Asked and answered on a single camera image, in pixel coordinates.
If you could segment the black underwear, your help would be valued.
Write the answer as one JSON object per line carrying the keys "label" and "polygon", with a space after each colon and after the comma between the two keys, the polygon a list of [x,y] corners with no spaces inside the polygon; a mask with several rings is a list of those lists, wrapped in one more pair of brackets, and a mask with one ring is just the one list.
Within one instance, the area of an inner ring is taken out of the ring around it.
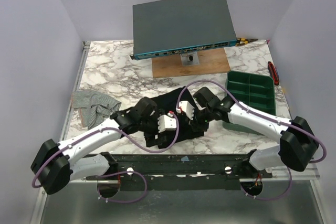
{"label": "black underwear", "polygon": [[[160,113],[162,112],[167,114],[169,111],[173,111],[178,117],[180,130],[178,132],[177,140],[175,141],[176,143],[204,136],[204,131],[193,131],[192,126],[188,123],[188,117],[184,114],[178,114],[176,112],[175,106],[182,89],[183,88],[177,88],[171,92],[151,98],[151,100],[156,103],[157,109]],[[154,134],[144,133],[146,147],[157,146],[159,149],[167,148],[174,140],[175,132],[175,130],[165,131],[163,133],[156,134],[157,136]]]}

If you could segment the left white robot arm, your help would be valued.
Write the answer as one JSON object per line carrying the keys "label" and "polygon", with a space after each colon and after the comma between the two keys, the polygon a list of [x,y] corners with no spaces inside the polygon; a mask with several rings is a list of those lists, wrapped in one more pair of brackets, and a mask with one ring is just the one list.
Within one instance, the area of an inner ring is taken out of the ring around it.
{"label": "left white robot arm", "polygon": [[42,187],[49,195],[63,189],[75,174],[74,165],[99,147],[138,131],[155,132],[157,104],[144,97],[133,107],[115,111],[102,123],[71,139],[42,143],[30,169],[34,173],[33,188]]}

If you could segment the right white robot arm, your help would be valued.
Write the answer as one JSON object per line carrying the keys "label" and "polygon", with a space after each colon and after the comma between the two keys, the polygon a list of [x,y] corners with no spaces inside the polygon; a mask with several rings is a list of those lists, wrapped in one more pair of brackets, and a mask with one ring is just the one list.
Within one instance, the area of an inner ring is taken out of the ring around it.
{"label": "right white robot arm", "polygon": [[319,147],[309,124],[301,117],[294,120],[279,118],[235,101],[228,95],[219,99],[207,87],[198,90],[193,97],[202,107],[194,116],[197,123],[223,121],[237,124],[277,142],[276,146],[248,153],[241,165],[246,177],[255,177],[261,170],[277,166],[303,172]]}

